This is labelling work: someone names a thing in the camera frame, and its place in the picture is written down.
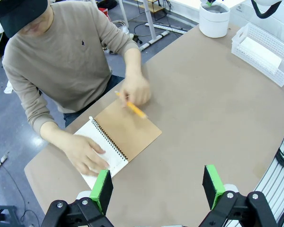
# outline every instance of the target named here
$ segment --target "red object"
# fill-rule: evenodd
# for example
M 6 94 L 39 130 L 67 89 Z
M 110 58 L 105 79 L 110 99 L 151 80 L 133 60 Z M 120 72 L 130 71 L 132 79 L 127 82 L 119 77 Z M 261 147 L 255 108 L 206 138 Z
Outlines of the red object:
M 98 8 L 98 9 L 108 17 L 109 21 L 111 21 L 108 15 L 108 9 L 105 9 L 105 8 Z

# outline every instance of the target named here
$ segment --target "beige sweater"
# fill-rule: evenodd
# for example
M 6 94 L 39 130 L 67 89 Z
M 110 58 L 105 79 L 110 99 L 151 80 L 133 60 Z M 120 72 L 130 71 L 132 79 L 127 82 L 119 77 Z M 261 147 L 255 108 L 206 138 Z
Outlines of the beige sweater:
M 124 55 L 137 44 L 93 4 L 63 1 L 52 5 L 53 24 L 40 37 L 16 34 L 5 50 L 3 67 L 37 133 L 54 121 L 39 90 L 73 113 L 102 94 L 110 69 L 102 47 Z

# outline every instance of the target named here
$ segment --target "floor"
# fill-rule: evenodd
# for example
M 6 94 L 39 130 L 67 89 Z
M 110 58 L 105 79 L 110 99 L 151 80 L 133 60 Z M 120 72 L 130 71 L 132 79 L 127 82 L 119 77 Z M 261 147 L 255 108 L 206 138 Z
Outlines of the floor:
M 130 4 L 124 4 L 127 17 L 129 19 L 139 15 L 138 8 Z M 112 20 L 122 19 L 122 14 L 119 6 L 109 11 Z M 146 16 L 143 14 L 135 20 L 145 21 Z M 182 24 L 171 18 L 163 18 L 160 20 L 163 24 L 171 24 L 179 26 L 186 30 L 191 29 L 190 26 Z M 130 22 L 130 32 L 133 28 L 142 22 Z M 150 33 L 148 27 L 141 25 L 136 28 L 136 33 L 140 35 L 148 35 Z M 146 62 L 164 47 L 176 40 L 180 35 L 170 33 L 162 40 L 147 48 L 142 52 L 142 61 Z M 150 36 L 142 36 L 140 39 L 143 43 L 151 39 Z M 107 54 L 109 65 L 113 69 L 115 75 L 124 76 L 125 67 L 122 57 L 118 55 Z M 26 209 L 32 210 L 38 217 L 40 224 L 44 218 L 42 212 L 24 174 L 24 167 L 27 163 L 42 149 L 47 143 L 38 137 L 27 123 L 27 119 L 22 109 L 21 103 L 17 95 L 4 94 L 3 90 L 7 84 L 7 77 L 0 63 L 0 158 L 4 154 L 8 154 L 8 159 L 3 167 L 0 167 L 0 205 L 13 205 L 17 207 L 17 215 L 20 218 Z M 57 111 L 55 104 L 46 97 L 48 108 L 61 128 L 64 128 L 64 120 L 62 114 Z M 13 179 L 8 175 L 8 172 L 17 183 L 14 184 Z M 27 212 L 24 219 L 25 226 L 38 226 L 37 218 L 32 212 Z

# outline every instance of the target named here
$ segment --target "white basket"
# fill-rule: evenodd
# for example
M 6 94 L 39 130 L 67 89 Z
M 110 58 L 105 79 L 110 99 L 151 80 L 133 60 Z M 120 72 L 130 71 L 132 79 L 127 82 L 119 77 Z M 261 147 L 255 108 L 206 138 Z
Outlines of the white basket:
M 277 68 L 249 48 L 240 45 L 246 37 L 253 39 L 281 58 L 280 66 Z M 255 67 L 280 87 L 284 85 L 284 43 L 281 40 L 253 24 L 247 24 L 232 38 L 231 52 Z

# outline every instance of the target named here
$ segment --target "brown table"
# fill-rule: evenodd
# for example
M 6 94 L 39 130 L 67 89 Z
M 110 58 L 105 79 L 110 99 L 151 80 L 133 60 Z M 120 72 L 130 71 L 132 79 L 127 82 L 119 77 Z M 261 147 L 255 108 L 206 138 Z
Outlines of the brown table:
M 107 216 L 115 226 L 198 226 L 209 211 L 205 164 L 215 164 L 242 194 L 263 176 L 284 136 L 284 87 L 231 54 L 237 30 L 211 39 L 196 27 L 143 66 L 153 96 L 142 109 L 162 134 L 113 178 Z M 109 92 L 67 130 L 115 99 Z M 52 145 L 25 173 L 44 212 L 52 201 L 73 202 L 89 189 Z

